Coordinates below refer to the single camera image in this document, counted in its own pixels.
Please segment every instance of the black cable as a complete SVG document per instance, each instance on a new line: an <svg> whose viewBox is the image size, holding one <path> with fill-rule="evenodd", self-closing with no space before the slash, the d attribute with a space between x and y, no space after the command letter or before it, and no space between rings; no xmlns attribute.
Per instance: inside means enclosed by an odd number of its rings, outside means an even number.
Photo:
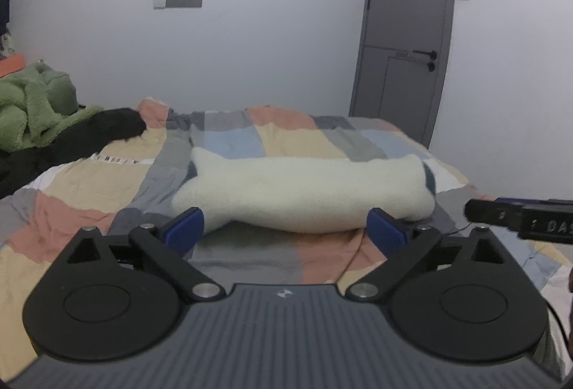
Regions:
<svg viewBox="0 0 573 389"><path fill-rule="evenodd" d="M545 303L547 304L547 308L549 309L549 311L551 312L551 314L553 315L553 317L557 321L557 324L559 325L559 329L561 330L561 336L563 337L563 340L565 341L565 346L567 348L569 348L569 338L567 337L567 333L565 332L565 328L563 326L563 323L561 322L561 319L559 318L559 315L555 311L555 308L553 308L553 305L551 305L547 301L547 299L545 300Z"/></svg>
<svg viewBox="0 0 573 389"><path fill-rule="evenodd" d="M447 233L447 234L445 234L445 235L452 235L452 234L457 234L457 233L460 233L460 232L462 232L462 231L465 231L465 230L466 230L467 228L469 228L472 224L473 224L473 223L468 223L467 226L463 226L463 228L458 229L457 231L449 232L449 233Z"/></svg>

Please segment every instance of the white wall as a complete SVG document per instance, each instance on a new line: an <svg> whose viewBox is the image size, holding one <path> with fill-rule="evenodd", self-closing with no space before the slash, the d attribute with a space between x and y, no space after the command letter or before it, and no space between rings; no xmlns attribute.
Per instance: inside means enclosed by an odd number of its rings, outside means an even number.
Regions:
<svg viewBox="0 0 573 389"><path fill-rule="evenodd" d="M430 150L493 195L573 199L573 0L457 1Z"/></svg>
<svg viewBox="0 0 573 389"><path fill-rule="evenodd" d="M16 45L71 74L83 103L179 111L350 105L364 0L11 0Z"/></svg>

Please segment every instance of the black cloth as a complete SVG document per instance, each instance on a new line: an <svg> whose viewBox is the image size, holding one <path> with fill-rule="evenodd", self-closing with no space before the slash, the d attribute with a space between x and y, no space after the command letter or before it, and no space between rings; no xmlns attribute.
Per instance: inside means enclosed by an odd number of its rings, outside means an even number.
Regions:
<svg viewBox="0 0 573 389"><path fill-rule="evenodd" d="M107 110L68 127L47 147L0 152L0 198L12 195L52 166L87 158L111 141L141 135L145 128L137 111Z"/></svg>
<svg viewBox="0 0 573 389"><path fill-rule="evenodd" d="M0 0L0 37L8 32L10 22L10 0Z"/></svg>

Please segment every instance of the bed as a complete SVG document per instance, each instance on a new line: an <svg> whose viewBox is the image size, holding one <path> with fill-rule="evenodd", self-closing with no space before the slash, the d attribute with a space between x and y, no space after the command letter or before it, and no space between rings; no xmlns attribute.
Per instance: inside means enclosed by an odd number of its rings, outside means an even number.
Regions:
<svg viewBox="0 0 573 389"><path fill-rule="evenodd" d="M138 111L141 137L115 141L98 155L54 167L0 200L0 378L9 380L35 353L22 326L25 299L81 226L107 235L173 217L171 198L193 173L192 146L226 158L300 156L368 161L416 154L436 179L437 204L428 222L466 235L463 205L481 196L455 168L432 157L379 119L310 116L272 107L233 112L177 113L153 99ZM569 260L554 245L529 242L493 228L535 286L568 323ZM341 292L385 258L363 230L294 234L233 222L206 235L185 258L227 290L235 282L336 283ZM551 327L562 373L571 361Z"/></svg>

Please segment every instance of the ribbed gray surface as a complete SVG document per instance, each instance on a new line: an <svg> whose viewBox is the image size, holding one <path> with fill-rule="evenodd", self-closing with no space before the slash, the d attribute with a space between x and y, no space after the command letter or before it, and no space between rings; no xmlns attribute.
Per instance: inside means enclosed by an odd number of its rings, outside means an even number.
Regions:
<svg viewBox="0 0 573 389"><path fill-rule="evenodd" d="M280 293L285 289L292 295ZM333 285L238 285L220 302L191 307L178 329L144 354L95 365L41 357L10 384L15 389L558 387L525 358L469 367L422 354L396 335L376 306L349 302Z"/></svg>

